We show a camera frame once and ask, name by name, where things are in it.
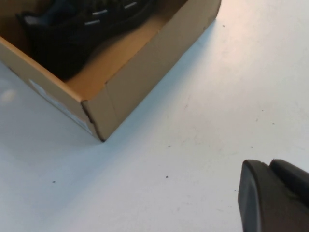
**box side panel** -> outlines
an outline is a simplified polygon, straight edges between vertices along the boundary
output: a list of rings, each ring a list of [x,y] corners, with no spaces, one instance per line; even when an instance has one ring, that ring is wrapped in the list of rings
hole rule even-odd
[[[81,105],[79,96],[67,89],[63,82],[37,62],[1,37],[0,60],[53,106],[97,137],[95,128]]]
[[[189,0],[162,30],[106,84],[118,121],[117,126],[134,110],[150,90],[179,60],[216,18],[221,0]],[[102,94],[93,100],[97,104],[94,120],[104,136],[108,124],[100,117]]]
[[[90,114],[89,118],[92,119],[97,134],[102,141],[105,141],[120,124],[107,89],[104,88],[96,98],[83,104]]]

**black object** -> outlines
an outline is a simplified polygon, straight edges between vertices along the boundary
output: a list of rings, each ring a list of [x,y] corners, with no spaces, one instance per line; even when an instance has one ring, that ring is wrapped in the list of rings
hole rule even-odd
[[[68,80],[104,40],[143,23],[156,0],[54,0],[44,14],[16,17],[32,46],[34,59]]]
[[[309,174],[283,160],[245,160],[238,203],[244,232],[309,232]]]

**white table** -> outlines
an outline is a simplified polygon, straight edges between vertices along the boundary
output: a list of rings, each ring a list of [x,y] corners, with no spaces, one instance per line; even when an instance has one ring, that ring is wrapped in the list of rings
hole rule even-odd
[[[308,8],[224,0],[104,144],[1,65],[0,231],[241,232],[245,159],[309,171]]]

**table surface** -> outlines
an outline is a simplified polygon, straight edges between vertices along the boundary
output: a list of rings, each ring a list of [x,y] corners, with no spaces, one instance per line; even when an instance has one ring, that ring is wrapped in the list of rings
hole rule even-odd
[[[245,159],[309,171],[308,8],[224,0],[103,144],[0,65],[0,231],[241,232]]]

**shoe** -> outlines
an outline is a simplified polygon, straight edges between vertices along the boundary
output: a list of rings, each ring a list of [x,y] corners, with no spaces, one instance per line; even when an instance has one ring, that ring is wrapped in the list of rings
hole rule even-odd
[[[72,78],[104,40],[142,24],[156,0],[54,0],[44,14],[22,12],[34,59],[59,79]]]

